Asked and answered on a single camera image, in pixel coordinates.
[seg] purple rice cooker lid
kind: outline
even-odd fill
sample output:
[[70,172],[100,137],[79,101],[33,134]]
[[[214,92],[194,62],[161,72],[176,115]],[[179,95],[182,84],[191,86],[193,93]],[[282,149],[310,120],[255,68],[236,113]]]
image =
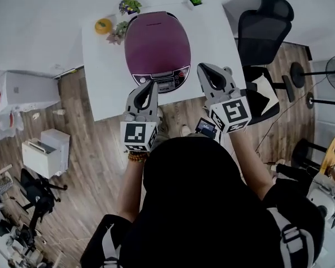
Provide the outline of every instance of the purple rice cooker lid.
[[128,26],[125,57],[131,74],[157,74],[190,65],[186,32],[166,12],[140,14]]

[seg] backpack strap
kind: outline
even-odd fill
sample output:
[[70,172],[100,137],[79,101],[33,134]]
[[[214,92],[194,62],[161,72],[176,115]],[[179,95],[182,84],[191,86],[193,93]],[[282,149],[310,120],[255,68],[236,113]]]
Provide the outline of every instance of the backpack strap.
[[109,227],[102,239],[102,248],[106,260],[104,261],[104,264],[101,268],[123,268],[121,265],[119,265],[120,245],[117,249],[115,249],[112,240],[111,229],[113,226],[114,224]]
[[314,260],[314,241],[312,235],[298,227],[292,225],[284,216],[282,216],[277,208],[267,209],[280,230],[280,253],[283,258],[285,268],[300,267],[298,265],[299,258],[297,255],[302,250],[308,255],[308,266],[311,268]]

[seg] white table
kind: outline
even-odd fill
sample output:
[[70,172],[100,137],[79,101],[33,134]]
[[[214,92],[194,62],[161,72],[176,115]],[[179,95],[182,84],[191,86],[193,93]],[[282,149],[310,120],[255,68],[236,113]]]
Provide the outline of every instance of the white table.
[[[197,76],[199,63],[229,66],[236,85],[246,87],[240,57],[227,17],[220,3],[204,3],[190,10],[185,4],[168,4],[143,8],[141,13],[167,11],[183,25],[191,48],[191,68],[185,83],[177,90],[159,94],[159,105],[203,96]],[[114,24],[129,21],[133,15],[115,15]],[[125,59],[124,44],[113,45],[107,35],[94,31],[97,19],[82,27],[85,77],[95,121],[122,114],[129,93],[137,87]]]

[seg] bracelet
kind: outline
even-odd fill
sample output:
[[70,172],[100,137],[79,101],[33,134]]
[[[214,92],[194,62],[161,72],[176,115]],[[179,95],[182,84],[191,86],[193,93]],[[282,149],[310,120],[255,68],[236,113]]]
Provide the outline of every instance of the bracelet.
[[133,162],[144,162],[149,157],[149,152],[130,151],[128,159]]

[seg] white box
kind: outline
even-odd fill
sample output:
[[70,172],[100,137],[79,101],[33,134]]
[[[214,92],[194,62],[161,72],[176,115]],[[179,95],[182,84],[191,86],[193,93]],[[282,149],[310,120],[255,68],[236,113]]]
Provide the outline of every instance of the white box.
[[61,168],[61,150],[34,138],[22,143],[23,164],[49,179]]
[[0,114],[43,109],[57,102],[57,80],[10,72],[0,76]]
[[70,136],[56,129],[49,129],[41,132],[41,142],[61,151],[60,171],[56,175],[61,175],[68,169]]

